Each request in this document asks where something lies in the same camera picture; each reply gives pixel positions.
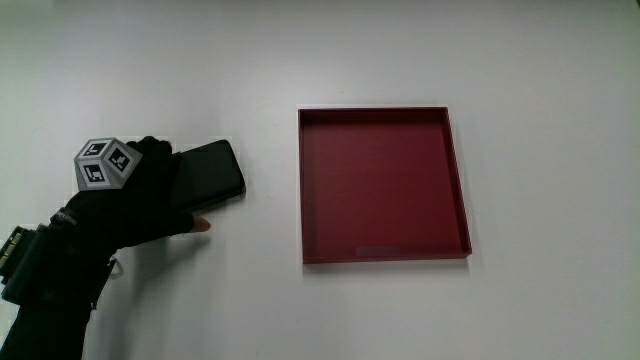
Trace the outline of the person's left hand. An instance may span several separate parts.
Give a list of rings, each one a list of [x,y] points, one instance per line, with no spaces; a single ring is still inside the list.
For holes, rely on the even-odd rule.
[[[123,188],[81,191],[51,217],[72,246],[110,256],[164,237],[208,231],[206,219],[169,205],[171,144],[146,136],[129,145],[142,159]]]

